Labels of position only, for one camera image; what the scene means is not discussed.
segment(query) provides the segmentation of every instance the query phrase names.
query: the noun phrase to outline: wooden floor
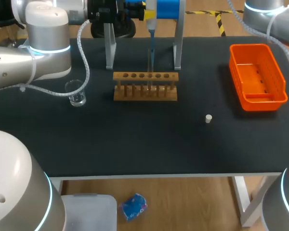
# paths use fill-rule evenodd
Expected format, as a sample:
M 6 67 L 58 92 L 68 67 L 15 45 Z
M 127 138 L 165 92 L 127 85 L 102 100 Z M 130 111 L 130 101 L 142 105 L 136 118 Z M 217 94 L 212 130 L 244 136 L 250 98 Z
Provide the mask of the wooden floor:
M 243 0 L 232 0 L 238 10 Z M 187 11 L 227 10 L 226 0 L 187 0 Z M 227 36 L 247 36 L 232 14 L 223 14 L 222 22 Z M 136 37 L 148 37 L 144 22 L 135 20 Z M 70 27 L 75 37 L 79 26 Z M 174 35 L 175 21 L 158 22 L 157 37 Z M 220 36 L 214 16 L 189 14 L 185 18 L 185 36 Z M 0 40 L 6 36 L 0 30 Z M 88 26 L 83 37 L 91 38 Z M 251 192 L 260 177 L 246 177 Z M 140 193 L 148 203 L 148 209 L 136 220 L 127 223 L 118 215 L 118 231 L 264 231 L 260 220 L 250 229 L 242 229 L 239 223 L 236 200 L 229 178 L 180 178 L 180 179 L 130 179 L 130 180 L 83 180 L 66 181 L 63 194 L 75 193 L 109 194 L 117 203 Z

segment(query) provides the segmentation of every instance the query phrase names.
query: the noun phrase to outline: blue spool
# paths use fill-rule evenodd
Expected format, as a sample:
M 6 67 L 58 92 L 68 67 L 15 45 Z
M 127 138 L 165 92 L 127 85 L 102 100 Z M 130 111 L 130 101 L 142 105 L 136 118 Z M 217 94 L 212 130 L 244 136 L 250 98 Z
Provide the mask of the blue spool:
M 126 0 L 126 2 L 138 2 L 139 0 Z M 157 19 L 179 19 L 180 0 L 157 0 Z

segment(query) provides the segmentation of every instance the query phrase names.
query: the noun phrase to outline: table frame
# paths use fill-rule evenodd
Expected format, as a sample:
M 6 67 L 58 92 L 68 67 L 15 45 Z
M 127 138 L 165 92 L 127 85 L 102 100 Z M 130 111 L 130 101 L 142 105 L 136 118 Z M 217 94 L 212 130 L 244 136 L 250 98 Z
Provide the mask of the table frame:
M 242 227 L 251 227 L 262 214 L 262 200 L 265 192 L 280 175 L 280 172 L 242 173 L 242 174 L 156 174 L 156 175 L 114 175 L 87 177 L 50 177 L 53 185 L 61 194 L 64 180 L 105 180 L 105 179 L 141 179 L 141 178 L 183 178 L 183 177 L 231 177 L 236 192 Z M 264 176 L 250 200 L 244 176 Z

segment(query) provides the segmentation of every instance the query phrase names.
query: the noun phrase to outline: crumpled blue wrapper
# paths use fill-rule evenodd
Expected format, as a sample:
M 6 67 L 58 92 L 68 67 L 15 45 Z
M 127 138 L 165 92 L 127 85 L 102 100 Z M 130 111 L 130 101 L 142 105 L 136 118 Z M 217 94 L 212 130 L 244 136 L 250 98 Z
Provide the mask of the crumpled blue wrapper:
M 123 214 L 127 221 L 131 221 L 134 218 L 142 214 L 148 207 L 146 200 L 143 196 L 136 193 L 132 198 L 130 198 L 125 203 L 120 205 Z

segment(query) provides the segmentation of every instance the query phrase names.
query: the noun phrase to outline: plastic bin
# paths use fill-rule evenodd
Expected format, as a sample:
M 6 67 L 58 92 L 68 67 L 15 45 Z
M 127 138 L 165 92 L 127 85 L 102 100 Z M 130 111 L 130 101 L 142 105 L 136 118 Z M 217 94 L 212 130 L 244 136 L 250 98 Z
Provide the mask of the plastic bin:
M 229 67 L 245 111 L 276 111 L 288 100 L 286 81 L 266 44 L 230 46 Z

